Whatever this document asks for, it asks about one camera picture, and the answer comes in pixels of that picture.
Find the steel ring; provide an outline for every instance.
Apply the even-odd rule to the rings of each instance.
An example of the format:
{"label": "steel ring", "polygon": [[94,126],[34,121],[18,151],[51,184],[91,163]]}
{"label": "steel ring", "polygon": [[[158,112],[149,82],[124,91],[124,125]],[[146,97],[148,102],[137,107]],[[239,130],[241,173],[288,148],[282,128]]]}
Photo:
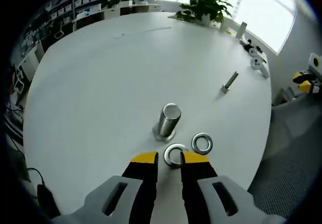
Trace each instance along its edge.
{"label": "steel ring", "polygon": [[[197,146],[197,139],[200,138],[200,137],[203,137],[207,140],[208,142],[208,147],[205,149],[205,150],[201,150],[198,148]],[[209,153],[212,149],[212,139],[211,137],[204,133],[204,132],[199,132],[197,133],[196,135],[193,136],[192,138],[192,141],[191,141],[191,146],[192,146],[192,149],[194,152],[198,153],[198,154],[201,154],[201,155],[206,155],[207,153]]]}
{"label": "steel ring", "polygon": [[166,148],[165,154],[164,154],[164,159],[166,164],[169,165],[171,168],[177,169],[181,167],[181,163],[174,162],[170,159],[170,153],[174,149],[178,149],[181,151],[188,151],[188,149],[186,146],[179,143],[173,143]]}

